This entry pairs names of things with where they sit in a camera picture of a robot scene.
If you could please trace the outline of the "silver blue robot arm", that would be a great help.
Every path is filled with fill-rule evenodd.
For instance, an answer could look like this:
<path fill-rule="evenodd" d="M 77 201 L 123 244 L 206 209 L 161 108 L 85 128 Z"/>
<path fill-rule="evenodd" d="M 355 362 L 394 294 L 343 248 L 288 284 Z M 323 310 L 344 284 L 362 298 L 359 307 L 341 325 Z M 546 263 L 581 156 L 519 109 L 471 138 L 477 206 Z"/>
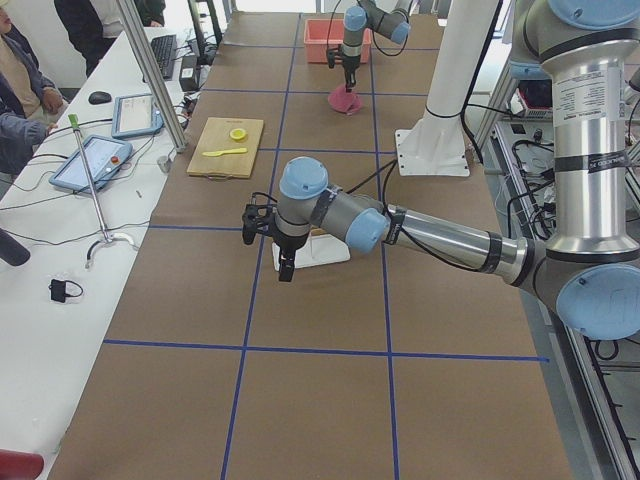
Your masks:
<path fill-rule="evenodd" d="M 351 93 L 356 86 L 356 72 L 361 64 L 364 33 L 370 30 L 391 42 L 404 46 L 408 39 L 413 1 L 397 1 L 391 11 L 378 7 L 375 1 L 357 1 L 343 17 L 343 38 L 331 47 L 326 38 L 326 59 L 330 69 L 337 63 L 344 71 L 344 88 Z"/>

